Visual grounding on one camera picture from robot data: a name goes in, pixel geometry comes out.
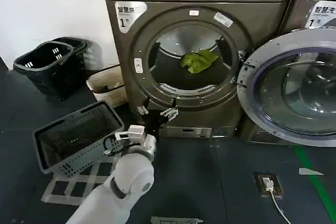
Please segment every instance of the washing machine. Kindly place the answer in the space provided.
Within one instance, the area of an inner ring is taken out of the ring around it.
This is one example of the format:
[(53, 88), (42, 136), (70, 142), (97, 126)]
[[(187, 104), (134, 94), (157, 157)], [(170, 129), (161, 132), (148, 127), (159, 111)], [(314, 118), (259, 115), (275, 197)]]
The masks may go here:
[[(241, 62), (277, 32), (289, 0), (106, 0), (129, 105), (150, 97), (180, 114), (162, 135), (233, 135), (241, 117), (236, 78)], [(186, 54), (218, 56), (200, 73), (181, 67)]]
[(336, 34), (333, 28), (317, 29), (334, 26), (335, 18), (335, 0), (291, 0), (280, 31), (285, 35), (258, 49), (240, 72), (238, 96), (245, 110), (240, 139), (336, 145)]

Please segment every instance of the white cable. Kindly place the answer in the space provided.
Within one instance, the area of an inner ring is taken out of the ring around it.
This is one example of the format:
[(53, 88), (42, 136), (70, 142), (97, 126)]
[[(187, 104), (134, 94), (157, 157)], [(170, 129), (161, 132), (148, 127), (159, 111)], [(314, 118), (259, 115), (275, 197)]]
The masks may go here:
[(279, 208), (277, 202), (275, 201), (274, 195), (273, 195), (273, 191), (269, 191), (271, 193), (271, 197), (272, 200), (274, 202), (274, 205), (276, 206), (277, 210), (279, 211), (279, 213), (283, 216), (283, 218), (285, 219), (285, 221), (290, 224), (290, 221), (287, 219), (287, 217), (285, 216), (285, 214), (281, 211), (281, 209)]

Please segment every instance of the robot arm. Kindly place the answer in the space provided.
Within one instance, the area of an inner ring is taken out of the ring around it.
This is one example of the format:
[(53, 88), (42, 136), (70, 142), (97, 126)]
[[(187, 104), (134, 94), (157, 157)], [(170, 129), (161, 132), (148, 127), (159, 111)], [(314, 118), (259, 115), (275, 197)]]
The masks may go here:
[[(118, 132), (115, 139), (129, 140), (128, 149), (117, 162), (115, 170), (83, 201), (67, 224), (124, 224), (130, 210), (154, 183), (154, 160), (159, 127), (178, 115), (176, 101), (165, 111), (147, 110), (149, 99), (138, 107), (145, 126), (131, 125)], [(114, 155), (106, 148), (106, 155)]]

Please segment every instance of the green cloth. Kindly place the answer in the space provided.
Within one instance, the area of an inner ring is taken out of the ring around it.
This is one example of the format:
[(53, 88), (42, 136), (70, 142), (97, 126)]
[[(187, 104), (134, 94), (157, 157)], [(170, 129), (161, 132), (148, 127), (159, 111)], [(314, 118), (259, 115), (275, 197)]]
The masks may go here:
[(198, 53), (184, 55), (180, 66), (187, 67), (190, 73), (200, 73), (210, 67), (217, 58), (218, 55), (210, 50), (200, 50)]

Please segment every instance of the door glass window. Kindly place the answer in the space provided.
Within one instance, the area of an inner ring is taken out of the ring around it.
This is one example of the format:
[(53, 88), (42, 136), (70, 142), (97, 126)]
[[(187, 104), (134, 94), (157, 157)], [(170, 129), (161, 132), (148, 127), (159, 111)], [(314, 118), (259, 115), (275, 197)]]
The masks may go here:
[(176, 95), (210, 92), (229, 75), (230, 46), (218, 32), (202, 25), (182, 25), (160, 36), (149, 68), (161, 89)]
[(287, 130), (336, 133), (336, 54), (301, 52), (272, 63), (256, 78), (254, 99)]

